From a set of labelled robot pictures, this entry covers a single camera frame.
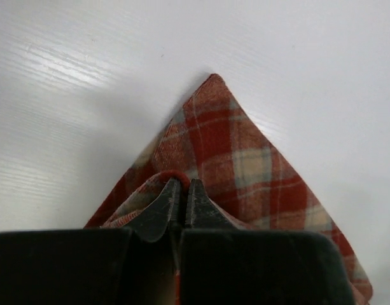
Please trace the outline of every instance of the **folded cloth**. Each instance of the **folded cloth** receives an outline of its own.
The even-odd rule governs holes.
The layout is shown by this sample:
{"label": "folded cloth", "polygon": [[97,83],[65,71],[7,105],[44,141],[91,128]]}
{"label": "folded cloth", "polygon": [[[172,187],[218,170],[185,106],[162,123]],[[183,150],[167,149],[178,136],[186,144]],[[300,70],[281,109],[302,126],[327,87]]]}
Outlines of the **folded cloth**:
{"label": "folded cloth", "polygon": [[372,286],[345,236],[302,178],[212,74],[141,153],[86,227],[120,227],[140,214],[171,177],[183,189],[202,179],[208,196],[246,228],[307,230],[342,254],[357,304]]}

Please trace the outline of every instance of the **red plaid cloth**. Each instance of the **red plaid cloth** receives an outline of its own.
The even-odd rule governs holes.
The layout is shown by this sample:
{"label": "red plaid cloth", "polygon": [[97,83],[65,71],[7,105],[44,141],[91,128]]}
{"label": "red plaid cloth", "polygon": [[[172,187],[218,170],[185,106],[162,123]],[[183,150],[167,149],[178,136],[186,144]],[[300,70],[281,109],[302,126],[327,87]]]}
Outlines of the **red plaid cloth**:
{"label": "red plaid cloth", "polygon": [[372,286],[353,249],[306,183],[213,74],[118,181],[86,227],[120,227],[145,209],[170,177],[207,194],[245,227],[325,234],[342,253],[356,302]]}

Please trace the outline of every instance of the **fabric fold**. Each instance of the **fabric fold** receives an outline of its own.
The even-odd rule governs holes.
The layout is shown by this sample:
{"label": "fabric fold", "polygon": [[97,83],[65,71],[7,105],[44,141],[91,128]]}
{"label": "fabric fold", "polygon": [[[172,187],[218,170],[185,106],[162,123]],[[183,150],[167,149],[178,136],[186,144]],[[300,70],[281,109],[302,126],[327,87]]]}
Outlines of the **fabric fold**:
{"label": "fabric fold", "polygon": [[120,227],[139,215],[169,178],[187,190],[202,179],[208,196],[247,229],[326,235],[342,254],[359,305],[372,286],[352,247],[282,154],[212,74],[118,181],[86,227]]}

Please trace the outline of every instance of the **white surface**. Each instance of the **white surface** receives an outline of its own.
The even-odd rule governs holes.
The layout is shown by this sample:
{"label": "white surface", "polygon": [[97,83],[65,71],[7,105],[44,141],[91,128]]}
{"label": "white surface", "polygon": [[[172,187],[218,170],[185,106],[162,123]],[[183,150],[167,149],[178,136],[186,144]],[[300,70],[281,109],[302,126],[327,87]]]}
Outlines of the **white surface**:
{"label": "white surface", "polygon": [[390,1],[0,1],[0,230],[81,227],[217,72],[390,304]]}

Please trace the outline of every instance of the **plaid fabric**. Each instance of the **plaid fabric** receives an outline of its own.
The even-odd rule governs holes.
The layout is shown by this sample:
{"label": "plaid fabric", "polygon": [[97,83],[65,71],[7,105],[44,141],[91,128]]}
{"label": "plaid fabric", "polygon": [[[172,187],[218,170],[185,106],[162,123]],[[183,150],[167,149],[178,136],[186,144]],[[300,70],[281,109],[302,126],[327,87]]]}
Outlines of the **plaid fabric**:
{"label": "plaid fabric", "polygon": [[357,304],[371,298],[372,286],[345,236],[217,74],[141,153],[87,227],[124,225],[158,196],[170,177],[179,178],[184,189],[190,179],[202,179],[209,197],[243,227],[325,234],[343,256]]}

